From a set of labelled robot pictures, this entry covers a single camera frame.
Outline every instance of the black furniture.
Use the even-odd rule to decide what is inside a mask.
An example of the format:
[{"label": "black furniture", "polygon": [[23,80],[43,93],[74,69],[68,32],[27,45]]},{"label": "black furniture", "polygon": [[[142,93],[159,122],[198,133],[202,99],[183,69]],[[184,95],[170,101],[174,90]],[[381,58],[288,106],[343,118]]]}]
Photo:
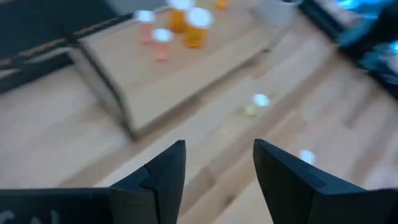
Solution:
[{"label": "black furniture", "polygon": [[78,39],[131,15],[117,15],[103,0],[4,0],[0,3],[0,94],[72,64],[67,53],[46,60],[32,58],[60,47],[68,37]]},{"label": "black furniture", "polygon": [[[362,29],[362,27],[346,27],[345,24],[339,22],[331,15],[317,0],[303,0],[299,9],[316,25],[318,26],[331,40],[339,43],[340,35],[350,29]],[[353,45],[342,46],[341,52],[347,56],[357,66],[365,68],[367,74],[375,79],[388,93],[398,100],[398,74],[391,70],[384,62],[379,60],[380,52],[368,52],[366,58],[359,58],[362,55],[363,49],[367,49],[366,45],[369,43],[368,38],[363,35],[361,40],[356,41]]]},{"label": "black furniture", "polygon": [[174,224],[185,180],[185,141],[108,188],[0,190],[0,224]]},{"label": "black furniture", "polygon": [[398,223],[398,189],[364,190],[261,139],[253,158],[274,224]]}]

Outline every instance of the wooden floor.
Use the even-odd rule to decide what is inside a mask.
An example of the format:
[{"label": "wooden floor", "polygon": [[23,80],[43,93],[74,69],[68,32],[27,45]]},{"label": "wooden floor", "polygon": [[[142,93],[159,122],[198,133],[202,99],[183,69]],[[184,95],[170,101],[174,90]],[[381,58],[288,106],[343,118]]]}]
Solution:
[{"label": "wooden floor", "polygon": [[[311,150],[315,166],[367,189],[398,185],[397,103],[303,17],[271,53],[191,99],[139,143],[68,69],[74,75],[0,97],[0,187],[107,186],[185,139],[179,223],[272,223],[252,163],[255,138],[296,156]],[[242,108],[253,93],[271,104],[249,118]]]}]

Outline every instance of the wooden table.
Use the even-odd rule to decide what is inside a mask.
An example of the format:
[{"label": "wooden table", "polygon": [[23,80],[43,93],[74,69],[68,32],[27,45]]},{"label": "wooden table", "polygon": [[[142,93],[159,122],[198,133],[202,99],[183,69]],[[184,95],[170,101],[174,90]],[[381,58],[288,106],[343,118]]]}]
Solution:
[{"label": "wooden table", "polygon": [[[277,28],[257,20],[252,7],[251,2],[235,0],[228,11],[214,9],[215,23],[207,45],[189,49],[183,44],[184,36],[176,35],[168,62],[157,62],[153,46],[141,44],[135,21],[81,40],[98,69],[89,68],[84,57],[74,58],[85,67],[83,73],[89,84],[97,89],[112,114],[119,121],[125,119],[128,129],[137,134],[267,48]],[[155,26],[167,27],[168,14],[168,10],[160,12]],[[101,90],[106,85],[98,87],[98,72],[102,81],[109,81],[117,97]]]}]

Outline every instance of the orange pill bottle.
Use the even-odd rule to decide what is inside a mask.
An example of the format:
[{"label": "orange pill bottle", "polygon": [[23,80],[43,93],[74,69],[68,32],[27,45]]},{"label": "orange pill bottle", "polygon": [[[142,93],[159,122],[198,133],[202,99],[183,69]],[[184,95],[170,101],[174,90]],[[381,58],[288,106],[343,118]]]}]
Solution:
[{"label": "orange pill bottle", "polygon": [[187,47],[198,49],[205,45],[208,37],[208,29],[213,23],[213,15],[207,9],[195,7],[185,17],[187,32],[185,43]]},{"label": "orange pill bottle", "polygon": [[229,7],[229,0],[217,0],[216,7],[221,10],[225,10]]},{"label": "orange pill bottle", "polygon": [[185,15],[186,12],[194,6],[194,4],[194,0],[169,0],[169,26],[171,31],[175,33],[185,32],[185,29],[187,28]]}]

